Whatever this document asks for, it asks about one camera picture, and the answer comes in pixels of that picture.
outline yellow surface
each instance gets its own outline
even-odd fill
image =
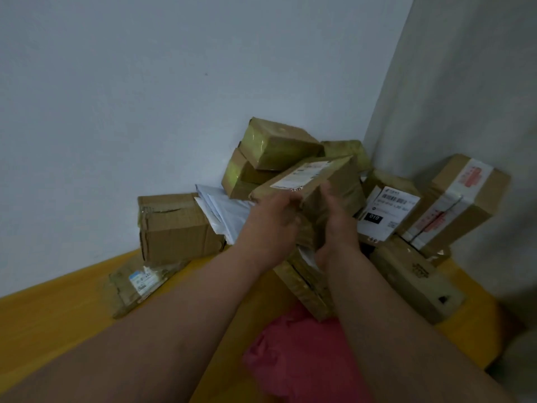
[[[0,393],[114,322],[101,286],[107,274],[132,254],[0,299]],[[190,263],[146,303],[169,291],[208,260]],[[451,259],[439,269],[468,298],[459,311],[438,325],[438,329],[480,367],[486,367],[521,331],[521,326]],[[259,332],[295,302],[296,298],[275,273],[266,273],[238,309],[191,401],[273,401],[258,391],[240,358]]]

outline pink cloth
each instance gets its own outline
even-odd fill
[[[302,304],[270,323],[243,355],[259,387],[292,403],[373,402],[341,325]]]

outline black label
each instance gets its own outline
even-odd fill
[[[383,219],[382,216],[378,216],[369,212],[366,213],[366,217],[364,218],[364,220],[367,220],[369,222],[376,223],[376,224],[379,224],[382,219]]]

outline wall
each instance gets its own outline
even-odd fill
[[[537,324],[537,0],[415,0],[365,139],[414,177],[461,152],[512,175],[500,212],[454,258]]]
[[[362,138],[412,0],[0,0],[0,296],[134,249],[253,115]]]

